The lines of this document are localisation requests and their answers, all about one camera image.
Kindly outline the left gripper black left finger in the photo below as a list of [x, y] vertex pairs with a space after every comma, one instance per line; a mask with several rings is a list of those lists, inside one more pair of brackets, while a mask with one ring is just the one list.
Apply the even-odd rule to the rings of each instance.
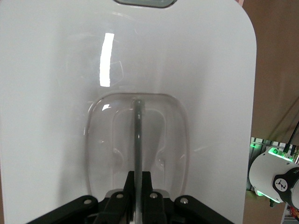
[[124, 188], [99, 202], [98, 224], [130, 224], [135, 208], [134, 172], [128, 172]]

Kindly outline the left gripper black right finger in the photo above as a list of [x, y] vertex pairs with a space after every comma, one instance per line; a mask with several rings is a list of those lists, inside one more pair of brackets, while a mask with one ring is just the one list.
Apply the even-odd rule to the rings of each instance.
[[153, 190], [149, 171], [142, 172], [142, 224], [167, 224], [163, 196]]

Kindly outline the white box lid grey clips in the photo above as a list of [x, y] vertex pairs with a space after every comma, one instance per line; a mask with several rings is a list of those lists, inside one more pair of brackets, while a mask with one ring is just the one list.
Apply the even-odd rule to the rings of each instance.
[[139, 162], [242, 224], [256, 37], [235, 0], [0, 0], [4, 223], [102, 200]]

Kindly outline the red yellow background object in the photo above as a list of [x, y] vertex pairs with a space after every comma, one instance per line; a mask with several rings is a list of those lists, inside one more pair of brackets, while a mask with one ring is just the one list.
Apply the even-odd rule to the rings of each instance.
[[299, 221], [299, 210], [295, 207], [290, 207], [289, 208], [289, 211], [290, 211], [290, 215], [296, 219], [297, 221]]

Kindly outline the brown paper table cover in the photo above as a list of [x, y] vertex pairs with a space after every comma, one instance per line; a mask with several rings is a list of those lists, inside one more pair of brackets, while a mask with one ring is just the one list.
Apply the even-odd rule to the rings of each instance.
[[299, 0], [244, 0], [256, 42], [253, 137], [286, 143], [299, 121]]

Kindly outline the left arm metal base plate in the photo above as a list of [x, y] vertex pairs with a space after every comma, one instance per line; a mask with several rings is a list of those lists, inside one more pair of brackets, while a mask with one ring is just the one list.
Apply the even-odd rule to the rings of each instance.
[[268, 148], [272, 147], [277, 148], [280, 151], [283, 151], [285, 146], [286, 143], [252, 137], [249, 146], [249, 155], [259, 156], [263, 154]]

